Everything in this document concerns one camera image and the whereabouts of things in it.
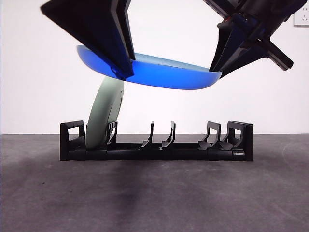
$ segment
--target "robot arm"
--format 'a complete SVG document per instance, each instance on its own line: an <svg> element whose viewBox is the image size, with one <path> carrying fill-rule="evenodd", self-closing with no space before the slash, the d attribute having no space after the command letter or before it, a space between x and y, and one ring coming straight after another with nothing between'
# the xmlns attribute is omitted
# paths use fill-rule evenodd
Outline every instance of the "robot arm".
<svg viewBox="0 0 309 232"><path fill-rule="evenodd" d="M270 36L307 0L203 0L224 20L210 71L221 77L260 58L270 58L283 70L293 62Z"/></svg>
<svg viewBox="0 0 309 232"><path fill-rule="evenodd" d="M210 71L232 71L260 58L283 70L293 62L270 36L307 0L203 0L224 19ZM92 50L118 79L134 75L135 60L127 9L131 0L51 0L42 12Z"/></svg>

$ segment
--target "blue plate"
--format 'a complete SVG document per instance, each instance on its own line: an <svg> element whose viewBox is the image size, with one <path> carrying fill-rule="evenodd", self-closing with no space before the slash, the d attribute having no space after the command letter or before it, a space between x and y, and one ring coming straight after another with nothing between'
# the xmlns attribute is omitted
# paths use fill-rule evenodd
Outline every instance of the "blue plate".
<svg viewBox="0 0 309 232"><path fill-rule="evenodd" d="M113 78L117 78L110 66L100 57L81 45L77 51L82 61L91 69ZM147 86L172 89L202 89L216 83L222 73L169 59L135 54L132 60L134 75L126 81Z"/></svg>

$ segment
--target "gray floor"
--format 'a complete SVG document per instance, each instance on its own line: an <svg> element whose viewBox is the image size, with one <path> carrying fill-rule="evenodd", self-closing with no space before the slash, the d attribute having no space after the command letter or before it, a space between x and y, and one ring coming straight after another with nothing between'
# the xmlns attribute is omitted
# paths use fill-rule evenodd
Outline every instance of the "gray floor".
<svg viewBox="0 0 309 232"><path fill-rule="evenodd" d="M58 139L1 136L2 232L309 231L309 135L256 135L252 163L60 162Z"/></svg>

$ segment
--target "white backdrop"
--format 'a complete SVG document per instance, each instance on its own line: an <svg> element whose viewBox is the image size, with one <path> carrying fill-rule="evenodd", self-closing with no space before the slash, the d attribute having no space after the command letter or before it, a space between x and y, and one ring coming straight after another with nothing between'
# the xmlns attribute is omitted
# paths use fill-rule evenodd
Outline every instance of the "white backdrop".
<svg viewBox="0 0 309 232"><path fill-rule="evenodd" d="M59 133L60 122L88 120L103 76L79 59L80 43L47 19L46 0L1 1L1 134ZM221 21L202 0L132 0L135 52L208 67ZM254 124L255 133L309 133L309 28L290 19L272 41L294 62L284 72L269 59L210 88L170 90L125 83L120 133L203 133L206 121Z"/></svg>

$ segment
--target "wall outlet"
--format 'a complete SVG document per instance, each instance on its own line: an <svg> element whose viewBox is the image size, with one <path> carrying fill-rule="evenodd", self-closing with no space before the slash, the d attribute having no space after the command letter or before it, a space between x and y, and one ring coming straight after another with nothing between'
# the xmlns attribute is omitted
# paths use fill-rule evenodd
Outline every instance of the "wall outlet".
<svg viewBox="0 0 309 232"><path fill-rule="evenodd" d="M295 27L309 27L309 4L304 5L294 14Z"/></svg>

